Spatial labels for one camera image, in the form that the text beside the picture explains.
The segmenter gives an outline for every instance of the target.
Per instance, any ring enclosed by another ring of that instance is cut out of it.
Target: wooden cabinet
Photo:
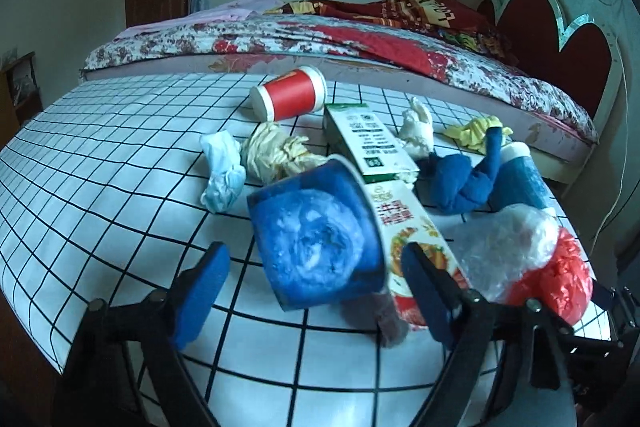
[[[31,52],[7,64],[0,71],[0,149],[9,143],[21,125],[42,111],[40,89],[33,71],[33,57],[34,53]],[[15,86],[20,78],[25,77],[31,79],[35,90],[27,96],[20,96]]]

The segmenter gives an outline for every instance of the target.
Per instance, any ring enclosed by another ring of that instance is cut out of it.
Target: blue container
[[[264,271],[283,310],[382,290],[386,266],[373,206],[342,156],[247,197]]]
[[[525,143],[513,142],[504,146],[500,151],[500,162],[494,190],[489,196],[489,206],[493,211],[510,204],[524,203],[556,216],[551,191],[540,176]]]

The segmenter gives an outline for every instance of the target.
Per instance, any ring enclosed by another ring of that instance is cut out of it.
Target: white cable
[[[620,201],[620,196],[622,195],[622,184],[625,179],[626,153],[628,152],[628,145],[629,145],[629,122],[628,122],[629,97],[628,97],[628,92],[626,90],[626,74],[625,74],[624,64],[622,64],[622,83],[623,83],[623,86],[625,87],[625,160],[622,162],[622,174],[620,175],[620,188],[618,190],[618,195],[616,196],[616,200],[613,202],[613,205],[611,205],[611,208],[609,209],[609,212],[607,212],[607,215],[604,216],[604,219],[602,220],[602,222],[600,223],[600,226],[598,227],[598,230],[596,231],[596,235],[593,236],[593,243],[591,243],[592,254],[596,248],[596,241],[598,240],[598,235],[600,235],[600,231],[602,230],[602,227],[604,227],[606,220],[609,219],[609,216],[613,213],[615,207]]]

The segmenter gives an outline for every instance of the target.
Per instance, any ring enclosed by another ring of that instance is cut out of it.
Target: checkered tablecloth
[[[188,370],[224,427],[404,427],[430,392],[447,353],[428,332],[380,344],[370,311],[324,306],[283,312],[261,268],[246,195],[225,213],[200,204],[208,178],[202,133],[239,140],[257,125],[249,89],[269,77],[163,74],[110,78],[74,89],[27,124],[0,152],[2,291],[43,354],[62,371],[87,302],[134,303],[169,287],[212,241],[231,272],[199,338],[184,350]],[[332,102],[366,102],[393,132],[408,107],[403,92],[328,82]],[[476,111],[427,99],[436,152],[458,153],[441,133]],[[325,154],[321,115],[282,122]],[[474,162],[480,156],[465,152]],[[442,216],[416,193],[447,239],[472,216]],[[560,221],[573,231],[561,207]],[[578,333],[609,337],[593,304]],[[482,410],[495,372],[491,346],[466,422]],[[140,352],[134,367],[153,421],[162,425]]]

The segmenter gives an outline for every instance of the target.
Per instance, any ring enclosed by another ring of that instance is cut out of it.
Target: bed frame
[[[567,92],[587,109],[598,134],[602,135],[623,73],[620,49],[613,33],[588,14],[566,26],[558,0],[508,0],[504,4],[483,0],[478,11],[509,38],[512,51],[519,59],[519,68]],[[494,114],[508,122],[514,140],[524,141],[531,147],[543,177],[566,188],[575,182],[595,147],[533,113],[500,100],[372,60],[324,55],[186,55],[88,71],[82,80],[202,71],[283,74],[304,64],[319,67],[327,78],[338,82],[400,89]]]

